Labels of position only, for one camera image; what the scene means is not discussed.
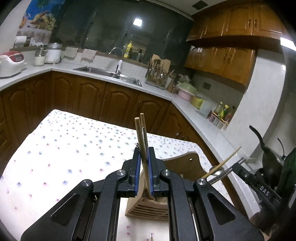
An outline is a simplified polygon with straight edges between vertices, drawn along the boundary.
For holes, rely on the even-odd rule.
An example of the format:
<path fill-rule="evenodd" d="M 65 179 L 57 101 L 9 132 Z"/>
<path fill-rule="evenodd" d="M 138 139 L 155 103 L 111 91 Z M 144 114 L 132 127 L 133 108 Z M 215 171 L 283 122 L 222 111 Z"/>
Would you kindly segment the person's right hand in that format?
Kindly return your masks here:
<path fill-rule="evenodd" d="M 255 213 L 249 221 L 254 224 L 266 237 L 271 235 L 278 229 L 276 218 L 272 213 Z"/>

